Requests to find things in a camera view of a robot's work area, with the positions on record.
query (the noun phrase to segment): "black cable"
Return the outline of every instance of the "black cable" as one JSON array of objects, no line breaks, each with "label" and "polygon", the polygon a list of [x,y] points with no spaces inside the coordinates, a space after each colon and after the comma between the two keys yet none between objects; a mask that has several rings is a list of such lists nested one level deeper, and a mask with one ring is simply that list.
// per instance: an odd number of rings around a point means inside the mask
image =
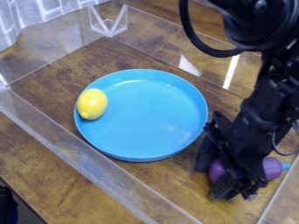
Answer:
[{"label": "black cable", "polygon": [[273,133],[273,146],[274,146],[274,148],[275,148],[275,153],[277,153],[278,155],[283,156],[283,157],[289,157],[289,156],[293,156],[294,154],[299,153],[299,149],[295,149],[295,150],[293,150],[293,151],[289,152],[289,153],[283,153],[283,152],[278,149],[278,147],[277,147],[277,132],[275,132],[275,131],[274,131],[274,133]]},{"label": "black cable", "polygon": [[180,17],[182,17],[182,27],[184,29],[186,35],[190,38],[190,41],[192,44],[210,56],[216,58],[227,58],[234,55],[238,55],[243,53],[243,50],[239,48],[231,49],[231,50],[218,50],[211,48],[208,45],[206,45],[200,38],[198,37],[194,29],[192,29],[192,23],[190,19],[190,12],[188,12],[188,0],[180,0],[179,2],[179,10],[180,10]]}]

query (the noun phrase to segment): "wooden table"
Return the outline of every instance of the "wooden table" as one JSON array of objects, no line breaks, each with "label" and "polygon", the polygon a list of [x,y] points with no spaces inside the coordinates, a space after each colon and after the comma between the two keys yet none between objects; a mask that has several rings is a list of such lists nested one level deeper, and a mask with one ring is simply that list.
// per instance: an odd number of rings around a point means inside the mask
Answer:
[{"label": "wooden table", "polygon": [[[126,2],[179,24],[176,1]],[[224,39],[220,14],[196,4],[191,14],[198,30]],[[14,50],[7,55],[15,57]],[[210,113],[219,110],[232,119],[239,112],[238,95],[111,38],[102,38],[16,81],[12,90],[82,137],[72,120],[80,91],[100,76],[130,68],[152,68],[180,75],[202,91]],[[2,179],[47,222],[143,223],[4,115],[0,121]],[[111,159],[204,223],[257,223],[281,180],[271,181],[250,203],[241,197],[210,201],[207,175],[192,171],[199,141],[180,154],[155,163],[132,164]]]}]

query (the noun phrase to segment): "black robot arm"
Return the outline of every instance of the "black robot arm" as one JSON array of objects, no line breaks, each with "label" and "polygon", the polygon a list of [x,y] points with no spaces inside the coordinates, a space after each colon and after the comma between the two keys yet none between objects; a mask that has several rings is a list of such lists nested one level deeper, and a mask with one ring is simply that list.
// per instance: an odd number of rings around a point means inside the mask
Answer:
[{"label": "black robot arm", "polygon": [[[255,90],[242,102],[235,120],[231,122],[220,112],[214,112],[204,127],[207,136],[199,147],[195,170],[207,172],[220,158],[226,171],[215,181],[210,197],[231,199],[241,193],[246,200],[253,200],[259,187],[267,186],[266,156],[273,150],[282,155],[298,152],[283,153],[277,147],[289,130],[294,127],[298,131],[298,0],[210,1],[224,15],[226,33],[238,47],[224,52],[226,56],[242,50],[261,51],[263,61]],[[187,0],[180,0],[180,15],[186,34],[196,45],[199,40],[188,26]]]}]

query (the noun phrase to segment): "lemon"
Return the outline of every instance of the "lemon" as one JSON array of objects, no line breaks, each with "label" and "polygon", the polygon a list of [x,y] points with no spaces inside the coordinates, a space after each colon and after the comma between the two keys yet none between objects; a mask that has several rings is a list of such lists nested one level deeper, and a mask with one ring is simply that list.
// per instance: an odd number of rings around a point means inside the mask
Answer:
[{"label": "lemon", "polygon": [[78,100],[78,111],[82,118],[87,120],[98,119],[106,112],[108,98],[104,92],[96,88],[84,91]]}]

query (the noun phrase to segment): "blue dish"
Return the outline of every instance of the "blue dish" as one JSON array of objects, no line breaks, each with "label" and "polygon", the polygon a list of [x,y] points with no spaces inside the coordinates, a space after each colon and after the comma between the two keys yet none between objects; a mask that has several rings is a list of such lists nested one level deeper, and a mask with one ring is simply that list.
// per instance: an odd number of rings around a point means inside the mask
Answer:
[{"label": "blue dish", "polygon": [[180,152],[199,137],[208,108],[198,88],[179,76],[132,69],[95,80],[84,89],[107,94],[104,115],[84,120],[74,110],[80,134],[103,153],[131,162],[156,161]]}]

